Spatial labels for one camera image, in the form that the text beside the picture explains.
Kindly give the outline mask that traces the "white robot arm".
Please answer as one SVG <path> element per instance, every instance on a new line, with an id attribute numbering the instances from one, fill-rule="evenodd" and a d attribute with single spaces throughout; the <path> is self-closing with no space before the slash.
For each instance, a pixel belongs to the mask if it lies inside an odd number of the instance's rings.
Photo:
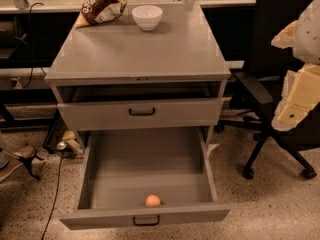
<path id="1" fill-rule="evenodd" d="M 297 72 L 287 72 L 282 99 L 272 119 L 274 129 L 288 131 L 320 102 L 320 0 L 313 0 L 296 21 L 273 38 L 271 45 L 292 47 L 293 56 L 304 63 Z"/>

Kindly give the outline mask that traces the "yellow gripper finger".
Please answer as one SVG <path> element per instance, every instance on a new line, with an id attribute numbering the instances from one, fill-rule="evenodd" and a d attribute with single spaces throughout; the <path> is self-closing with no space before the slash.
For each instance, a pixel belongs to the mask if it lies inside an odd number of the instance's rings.
<path id="1" fill-rule="evenodd" d="M 275 130 L 288 131 L 320 102 L 320 66 L 305 64 L 297 72 L 289 70 L 284 78 L 281 97 L 271 125 Z"/>
<path id="2" fill-rule="evenodd" d="M 271 45 L 280 49 L 292 47 L 294 44 L 296 21 L 288 24 L 271 41 Z"/>

